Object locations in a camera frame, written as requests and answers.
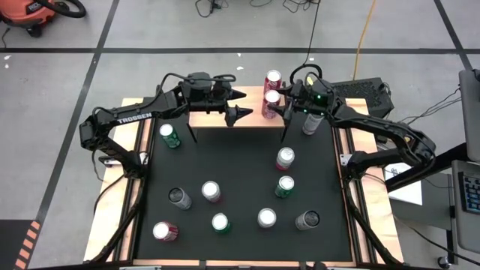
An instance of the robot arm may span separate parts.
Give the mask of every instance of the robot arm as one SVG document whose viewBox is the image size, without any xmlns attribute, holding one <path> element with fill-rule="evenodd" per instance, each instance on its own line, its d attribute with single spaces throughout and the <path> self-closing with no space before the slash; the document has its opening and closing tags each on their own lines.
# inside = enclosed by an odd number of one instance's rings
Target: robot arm
<svg viewBox="0 0 480 270">
<path fill-rule="evenodd" d="M 171 91 L 164 92 L 162 85 L 168 76 L 180 77 L 183 82 Z M 112 128 L 154 117 L 175 119 L 189 112 L 225 113 L 226 125 L 232 127 L 238 119 L 253 112 L 252 109 L 238 106 L 232 108 L 228 105 L 227 101 L 246 96 L 232 89 L 230 82 L 235 80 L 233 75 L 210 78 L 207 73 L 192 73 L 187 77 L 168 73 L 157 87 L 157 94 L 151 100 L 120 108 L 95 108 L 79 126 L 81 146 L 90 151 L 102 151 L 119 161 L 123 165 L 125 177 L 141 178 L 145 170 L 140 157 L 108 137 Z"/>
<path fill-rule="evenodd" d="M 338 97 L 331 83 L 320 77 L 317 79 L 313 85 L 304 85 L 299 79 L 289 87 L 278 89 L 286 97 L 285 106 L 269 106 L 283 117 L 285 125 L 290 124 L 295 112 L 311 113 L 325 116 L 334 128 L 358 128 L 388 137 L 397 146 L 396 149 L 370 154 L 363 151 L 353 153 L 346 163 L 351 177 L 361 178 L 365 170 L 372 166 L 405 162 L 413 167 L 426 167 L 432 161 L 435 143 L 421 131 L 404 123 L 362 115 Z"/>
</svg>

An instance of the green soda can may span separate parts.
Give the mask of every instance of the green soda can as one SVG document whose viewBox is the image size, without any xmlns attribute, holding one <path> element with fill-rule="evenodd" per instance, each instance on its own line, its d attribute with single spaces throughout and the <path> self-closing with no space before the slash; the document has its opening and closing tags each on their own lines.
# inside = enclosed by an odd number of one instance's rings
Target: green soda can
<svg viewBox="0 0 480 270">
<path fill-rule="evenodd" d="M 160 135 L 163 138 L 163 141 L 171 149 L 177 148 L 180 146 L 179 135 L 172 127 L 171 124 L 162 124 L 160 127 Z"/>
<path fill-rule="evenodd" d="M 287 198 L 292 193 L 293 185 L 295 182 L 290 176 L 282 176 L 278 180 L 277 187 L 275 188 L 275 195 L 279 198 Z"/>
<path fill-rule="evenodd" d="M 230 222 L 224 213 L 218 213 L 211 219 L 213 230 L 217 233 L 228 233 L 230 230 Z"/>
</svg>

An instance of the white paper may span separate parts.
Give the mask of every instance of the white paper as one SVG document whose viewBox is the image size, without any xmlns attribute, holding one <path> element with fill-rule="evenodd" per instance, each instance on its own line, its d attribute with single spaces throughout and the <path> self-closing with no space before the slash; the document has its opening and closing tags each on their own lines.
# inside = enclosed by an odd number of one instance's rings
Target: white paper
<svg viewBox="0 0 480 270">
<path fill-rule="evenodd" d="M 409 170 L 410 166 L 405 163 L 394 163 L 385 167 L 385 180 L 388 182 L 390 178 L 396 176 L 399 173 Z M 422 182 L 417 181 L 413 184 L 409 184 L 406 187 L 402 187 L 395 191 L 392 191 L 388 196 L 395 200 L 400 200 L 406 203 L 414 203 L 416 205 L 422 205 Z"/>
</svg>

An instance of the orange vacuum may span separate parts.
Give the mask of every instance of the orange vacuum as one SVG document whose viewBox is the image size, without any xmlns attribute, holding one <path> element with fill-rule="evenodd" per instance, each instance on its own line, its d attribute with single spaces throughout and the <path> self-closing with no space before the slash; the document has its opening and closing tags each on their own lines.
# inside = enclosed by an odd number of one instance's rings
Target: orange vacuum
<svg viewBox="0 0 480 270">
<path fill-rule="evenodd" d="M 51 22 L 56 14 L 82 18 L 86 10 L 79 0 L 67 0 L 78 8 L 70 11 L 63 1 L 53 0 L 0 0 L 0 21 L 9 26 L 26 29 L 34 38 L 42 35 L 42 26 Z"/>
</svg>

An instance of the soda can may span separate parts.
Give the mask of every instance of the soda can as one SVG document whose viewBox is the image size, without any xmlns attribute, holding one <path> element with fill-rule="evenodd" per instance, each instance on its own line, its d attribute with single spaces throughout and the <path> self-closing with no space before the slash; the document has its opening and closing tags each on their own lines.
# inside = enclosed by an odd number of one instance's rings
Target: soda can
<svg viewBox="0 0 480 270">
<path fill-rule="evenodd" d="M 315 211 L 306 211 L 300 214 L 295 220 L 295 226 L 299 230 L 309 230 L 318 226 L 320 223 L 320 216 Z"/>
<path fill-rule="evenodd" d="M 279 170 L 287 170 L 295 159 L 295 152 L 290 147 L 283 147 L 277 154 L 276 166 Z"/>
<path fill-rule="evenodd" d="M 263 94 L 268 90 L 277 90 L 282 86 L 282 74 L 277 70 L 270 70 L 267 72 L 265 82 L 263 84 Z"/>
<path fill-rule="evenodd" d="M 160 135 L 162 136 L 163 141 L 166 143 L 166 145 L 171 149 L 180 146 L 179 135 L 171 124 L 162 124 L 162 126 L 160 127 Z"/>
<path fill-rule="evenodd" d="M 224 213 L 218 213 L 211 219 L 213 230 L 217 233 L 227 233 L 230 230 L 230 222 Z"/>
<path fill-rule="evenodd" d="M 192 206 L 192 199 L 180 187 L 170 190 L 168 200 L 181 210 L 187 210 Z"/>
<path fill-rule="evenodd" d="M 323 114 L 322 115 L 309 114 L 301 130 L 306 135 L 312 135 L 315 133 L 315 131 L 317 130 L 322 120 L 323 120 Z"/>
<path fill-rule="evenodd" d="M 277 215 L 270 208 L 264 208 L 258 213 L 257 221 L 262 228 L 270 228 L 277 221 Z"/>
<path fill-rule="evenodd" d="M 170 242 L 177 239 L 178 235 L 179 228 L 166 221 L 156 223 L 153 227 L 153 236 L 160 241 Z"/>
<path fill-rule="evenodd" d="M 277 187 L 275 188 L 275 195 L 279 198 L 287 198 L 292 193 L 293 185 L 295 182 L 290 176 L 282 176 L 278 180 Z"/>
<path fill-rule="evenodd" d="M 220 199 L 220 187 L 214 181 L 207 181 L 202 186 L 202 194 L 211 203 L 216 203 Z"/>
<path fill-rule="evenodd" d="M 269 108 L 269 104 L 278 105 L 280 104 L 280 94 L 275 90 L 268 90 L 263 96 L 262 103 L 262 115 L 266 119 L 273 119 L 277 116 L 277 113 Z"/>
</svg>

